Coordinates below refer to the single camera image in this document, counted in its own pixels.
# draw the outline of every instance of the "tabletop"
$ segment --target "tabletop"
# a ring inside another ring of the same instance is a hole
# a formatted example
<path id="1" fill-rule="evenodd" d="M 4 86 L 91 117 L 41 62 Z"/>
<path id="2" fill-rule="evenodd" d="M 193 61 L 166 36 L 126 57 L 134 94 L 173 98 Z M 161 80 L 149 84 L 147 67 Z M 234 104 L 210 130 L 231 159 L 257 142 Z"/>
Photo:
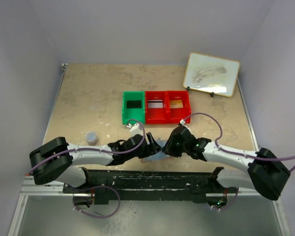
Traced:
<path id="1" fill-rule="evenodd" d="M 45 142 L 58 136 L 67 142 L 87 145 L 84 135 L 95 131 L 97 145 L 130 138 L 129 129 L 122 125 L 121 108 L 124 91 L 184 90 L 186 67 L 182 65 L 114 65 L 69 64 L 59 91 L 46 132 Z M 238 86 L 232 97 L 214 96 L 189 91 L 192 112 L 215 117 L 223 128 L 220 144 L 253 150 L 253 144 Z M 177 125 L 145 125 L 155 139 L 168 139 Z M 216 123 L 208 117 L 193 116 L 188 127 L 196 137 L 215 139 L 219 136 Z M 180 158 L 145 162 L 133 158 L 119 166 L 87 165 L 88 169 L 118 169 L 135 171 L 211 172 L 218 163 Z"/>

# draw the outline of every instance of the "whiteboard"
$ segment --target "whiteboard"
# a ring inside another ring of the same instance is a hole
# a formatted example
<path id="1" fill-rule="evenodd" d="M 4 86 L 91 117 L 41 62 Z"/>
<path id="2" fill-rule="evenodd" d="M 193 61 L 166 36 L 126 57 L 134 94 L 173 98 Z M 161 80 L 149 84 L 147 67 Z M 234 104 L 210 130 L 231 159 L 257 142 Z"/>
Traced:
<path id="1" fill-rule="evenodd" d="M 236 60 L 191 53 L 183 86 L 185 88 L 231 97 L 240 63 Z"/>

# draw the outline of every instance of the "gray floor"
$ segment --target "gray floor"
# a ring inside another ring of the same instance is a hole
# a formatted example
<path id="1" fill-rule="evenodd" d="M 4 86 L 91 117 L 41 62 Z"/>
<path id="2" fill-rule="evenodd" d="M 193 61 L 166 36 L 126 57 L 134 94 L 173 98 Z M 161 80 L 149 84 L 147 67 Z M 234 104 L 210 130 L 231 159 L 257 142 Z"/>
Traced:
<path id="1" fill-rule="evenodd" d="M 117 202 L 92 206 L 90 212 L 112 212 Z M 108 219 L 73 211 L 72 197 L 31 196 L 19 236 L 280 236 L 271 201 L 240 196 L 221 212 L 191 202 L 123 201 Z"/>

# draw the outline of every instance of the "white wall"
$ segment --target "white wall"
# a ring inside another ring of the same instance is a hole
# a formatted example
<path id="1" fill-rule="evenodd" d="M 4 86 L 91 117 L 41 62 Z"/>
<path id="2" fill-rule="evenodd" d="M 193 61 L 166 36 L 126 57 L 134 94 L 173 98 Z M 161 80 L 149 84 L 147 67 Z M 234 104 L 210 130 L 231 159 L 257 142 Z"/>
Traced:
<path id="1" fill-rule="evenodd" d="M 241 59 L 273 0 L 31 0 L 62 62 Z"/>
<path id="2" fill-rule="evenodd" d="M 0 236 L 8 233 L 29 152 L 41 145 L 60 63 L 27 0 L 0 0 Z"/>
<path id="3" fill-rule="evenodd" d="M 240 81 L 259 145 L 295 154 L 295 0 L 272 6 L 241 61 Z M 282 199 L 295 236 L 295 172 Z"/>

